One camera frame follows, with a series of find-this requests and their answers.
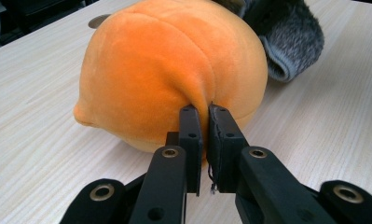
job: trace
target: mounting hole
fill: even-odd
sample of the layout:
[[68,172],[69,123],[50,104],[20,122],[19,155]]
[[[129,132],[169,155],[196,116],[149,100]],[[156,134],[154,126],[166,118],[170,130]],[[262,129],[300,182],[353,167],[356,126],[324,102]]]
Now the mounting hole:
[[109,199],[114,194],[114,187],[111,184],[101,184],[90,192],[90,198],[95,202]]
[[348,203],[362,203],[364,201],[363,196],[359,192],[343,185],[336,185],[333,191],[340,199]]
[[102,22],[106,20],[107,17],[109,16],[110,14],[95,17],[92,20],[90,20],[90,22],[88,23],[88,26],[92,29],[97,29],[102,24]]
[[249,151],[249,154],[252,157],[259,158],[259,159],[262,159],[262,158],[266,158],[267,157],[267,153],[265,151],[263,151],[263,150],[260,150],[260,149],[251,149]]
[[165,216],[165,210],[160,207],[152,208],[148,211],[148,218],[152,221],[159,221],[162,220]]
[[166,148],[162,151],[162,156],[165,158],[173,158],[179,154],[179,151],[174,148]]
[[298,216],[304,222],[312,222],[313,221],[314,215],[311,211],[309,211],[307,209],[297,209],[296,213],[298,214]]

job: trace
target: gray fuzzy plush toy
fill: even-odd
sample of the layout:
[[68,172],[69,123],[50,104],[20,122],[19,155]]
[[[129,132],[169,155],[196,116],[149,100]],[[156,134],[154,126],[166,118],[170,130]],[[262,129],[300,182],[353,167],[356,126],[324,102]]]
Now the gray fuzzy plush toy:
[[289,82],[319,59],[324,34],[303,0],[214,1],[243,18],[257,33],[271,78]]

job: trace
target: light wood grain surface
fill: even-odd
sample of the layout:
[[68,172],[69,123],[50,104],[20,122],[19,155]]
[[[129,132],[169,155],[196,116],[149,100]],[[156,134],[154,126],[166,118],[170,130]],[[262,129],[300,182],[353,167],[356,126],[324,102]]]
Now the light wood grain surface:
[[[75,122],[88,22],[128,6],[101,0],[0,48],[0,223],[58,223],[88,183],[124,184],[151,154]],[[303,184],[342,179],[372,194],[372,5],[309,0],[324,29],[319,61],[289,84],[270,81],[243,131],[272,150]],[[187,223],[240,223],[234,195],[187,198]]]

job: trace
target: orange peach plush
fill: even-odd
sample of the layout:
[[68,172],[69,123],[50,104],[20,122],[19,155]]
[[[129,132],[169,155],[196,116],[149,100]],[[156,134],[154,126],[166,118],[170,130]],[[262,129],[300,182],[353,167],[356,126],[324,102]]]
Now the orange peach plush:
[[208,130],[208,106],[226,107],[240,127],[261,103],[267,60],[253,30],[209,0],[145,0],[108,17],[81,69],[78,122],[154,152],[179,128],[186,105]]

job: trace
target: wooden table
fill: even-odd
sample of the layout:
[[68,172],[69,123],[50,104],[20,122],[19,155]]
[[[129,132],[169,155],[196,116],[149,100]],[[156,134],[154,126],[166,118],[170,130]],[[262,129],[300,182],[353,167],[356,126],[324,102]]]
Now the wooden table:
[[[58,223],[88,183],[146,171],[151,154],[72,115],[88,22],[132,2],[101,0],[0,48],[0,223]],[[270,81],[243,132],[307,186],[342,179],[372,193],[372,5],[308,3],[325,33],[320,60],[289,84]],[[206,173],[187,223],[240,223],[234,195],[212,196]]]

